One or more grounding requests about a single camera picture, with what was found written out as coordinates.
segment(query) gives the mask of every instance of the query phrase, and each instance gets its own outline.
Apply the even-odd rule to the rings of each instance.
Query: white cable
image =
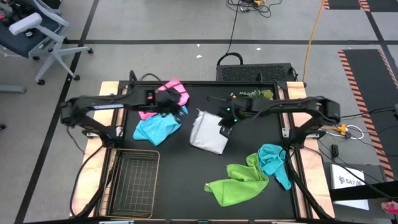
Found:
[[[359,137],[359,138],[357,138],[357,137],[350,137],[350,139],[360,140],[360,139],[362,139],[362,138],[365,136],[365,135],[363,134],[363,131],[362,131],[359,127],[350,124],[350,125],[347,125],[346,131],[348,131],[348,127],[354,127],[354,128],[356,128],[356,129],[362,134],[362,136]],[[340,134],[333,134],[333,133],[330,133],[330,132],[328,132],[328,131],[326,131],[326,133],[328,133],[328,134],[330,134],[330,135],[332,135],[332,136],[336,136],[336,137],[342,137],[342,138],[345,138],[345,137],[346,137],[346,136],[342,136],[342,135],[340,135]]]

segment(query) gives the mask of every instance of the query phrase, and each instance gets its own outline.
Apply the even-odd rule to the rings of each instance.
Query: green cloth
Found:
[[[257,196],[268,184],[268,177],[259,168],[257,153],[247,156],[248,166],[230,164],[226,171],[230,179],[217,180],[205,185],[222,207],[235,205]]]

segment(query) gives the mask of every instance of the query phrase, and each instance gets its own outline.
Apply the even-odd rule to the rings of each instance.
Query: pink cloth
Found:
[[[187,103],[187,101],[189,99],[189,94],[186,92],[184,86],[180,83],[180,80],[178,80],[177,78],[173,78],[168,83],[159,87],[158,90],[166,90],[166,88],[174,88],[179,93],[181,93],[181,97],[180,97],[180,101],[179,101],[178,105],[183,106]],[[143,119],[143,120],[157,114],[157,113],[145,113],[142,111],[139,111],[138,113],[139,113],[139,116],[141,117],[141,119]]]

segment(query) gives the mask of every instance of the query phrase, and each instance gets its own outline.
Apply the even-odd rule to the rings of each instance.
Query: teal cloth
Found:
[[[282,160],[282,158],[286,157],[286,151],[284,151],[280,146],[263,144],[258,150],[258,156],[259,167],[260,170],[262,170],[262,173],[266,176],[274,175],[284,186],[285,190],[290,190],[292,184],[287,178],[284,160]]]
[[[188,114],[187,108],[182,107],[183,111]],[[146,120],[141,120],[132,135],[134,140],[149,140],[155,146],[162,143],[167,136],[173,134],[176,130],[181,127],[172,114],[168,114],[164,117],[157,114],[149,117]]]
[[[235,205],[257,196],[268,184],[268,177],[259,169],[257,153],[247,156],[248,166],[230,164],[226,171],[230,179],[217,180],[205,185],[222,207]]]

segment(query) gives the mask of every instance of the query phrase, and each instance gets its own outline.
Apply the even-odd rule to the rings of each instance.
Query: wire basket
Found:
[[[109,166],[114,167],[112,180],[104,191],[100,215],[150,218],[154,207],[159,152],[115,149],[111,157]]]

